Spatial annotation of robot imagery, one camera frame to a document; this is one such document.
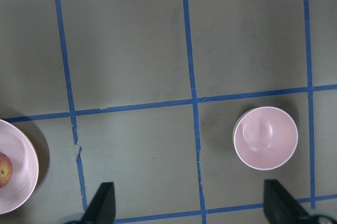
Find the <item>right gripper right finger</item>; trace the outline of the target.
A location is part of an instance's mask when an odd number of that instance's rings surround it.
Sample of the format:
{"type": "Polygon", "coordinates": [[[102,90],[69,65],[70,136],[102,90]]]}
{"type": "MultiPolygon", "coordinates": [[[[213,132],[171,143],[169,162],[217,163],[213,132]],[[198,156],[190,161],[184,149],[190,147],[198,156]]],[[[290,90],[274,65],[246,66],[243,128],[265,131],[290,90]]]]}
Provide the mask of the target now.
{"type": "Polygon", "coordinates": [[[309,213],[276,179],[264,181],[263,212],[273,224],[311,223],[309,213]]]}

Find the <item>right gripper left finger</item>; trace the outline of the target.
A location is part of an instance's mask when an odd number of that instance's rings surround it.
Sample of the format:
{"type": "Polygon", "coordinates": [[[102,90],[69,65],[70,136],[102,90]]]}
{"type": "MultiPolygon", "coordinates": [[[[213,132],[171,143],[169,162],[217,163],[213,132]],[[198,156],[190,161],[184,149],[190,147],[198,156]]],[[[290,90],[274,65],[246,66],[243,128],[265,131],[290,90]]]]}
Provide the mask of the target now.
{"type": "Polygon", "coordinates": [[[100,184],[87,210],[81,218],[81,223],[113,224],[116,216],[116,201],[113,182],[100,184]]]}

